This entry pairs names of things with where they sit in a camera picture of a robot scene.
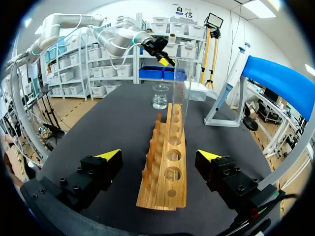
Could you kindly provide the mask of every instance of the hole in rack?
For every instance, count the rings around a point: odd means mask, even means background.
[[[171,149],[166,154],[167,159],[170,161],[179,161],[182,158],[181,153],[176,149]]]
[[[168,167],[164,171],[164,176],[169,181],[178,181],[181,175],[181,170],[175,166]]]
[[[181,143],[181,138],[177,137],[177,136],[171,136],[171,137],[169,137],[168,142],[171,145],[178,145]]]
[[[178,123],[179,122],[179,118],[178,117],[173,117],[173,120],[172,120],[174,123]]]
[[[172,124],[171,128],[170,128],[170,131],[172,133],[177,133],[177,132],[179,132],[179,127],[177,125]]]
[[[171,198],[176,196],[176,191],[174,189],[171,189],[167,192],[167,195]]]

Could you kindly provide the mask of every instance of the blue curved panel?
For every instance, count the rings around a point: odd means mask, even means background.
[[[278,94],[309,121],[315,102],[315,83],[307,77],[283,65],[251,56],[242,75]]]

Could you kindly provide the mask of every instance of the wooden peg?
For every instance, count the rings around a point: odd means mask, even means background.
[[[158,143],[158,130],[157,129],[153,130],[153,139],[156,140]]]
[[[159,128],[161,127],[161,121],[156,120],[156,126],[155,129],[157,129],[159,131]]]
[[[150,173],[152,172],[152,163],[153,163],[152,155],[148,153],[147,154],[147,169]]]
[[[158,120],[159,122],[162,121],[162,114],[161,114],[161,113],[159,113],[159,114],[157,115],[157,120]]]
[[[148,189],[150,189],[150,182],[149,182],[149,171],[148,170],[143,170],[141,172],[142,174],[142,180],[144,183],[144,186]]]
[[[157,141],[155,139],[150,140],[150,154],[152,156],[153,161],[155,160],[155,153],[157,150]]]

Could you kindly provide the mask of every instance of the monitor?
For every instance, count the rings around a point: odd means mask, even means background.
[[[278,95],[271,91],[270,89],[266,88],[265,90],[265,96],[267,96],[269,98],[269,100],[271,100],[272,102],[277,102],[277,99],[278,99]]]

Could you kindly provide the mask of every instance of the black table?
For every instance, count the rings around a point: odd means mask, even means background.
[[[101,191],[82,215],[107,226],[139,233],[216,235],[227,229],[236,217],[217,192],[211,192],[194,166],[197,149],[237,160],[250,177],[259,180],[270,174],[269,165],[243,124],[239,128],[205,126],[203,119],[214,103],[189,101],[185,124],[187,141],[187,207],[176,211],[154,211],[136,207],[141,171],[158,113],[166,120],[167,109],[152,107],[152,85],[123,84],[98,102],[65,135],[40,172],[59,184],[60,177],[76,171],[80,159],[92,154],[121,149],[124,166],[108,191]],[[171,89],[168,94],[171,100]],[[233,119],[234,112],[224,104],[215,118]],[[268,215],[273,223],[280,218],[275,207]]]

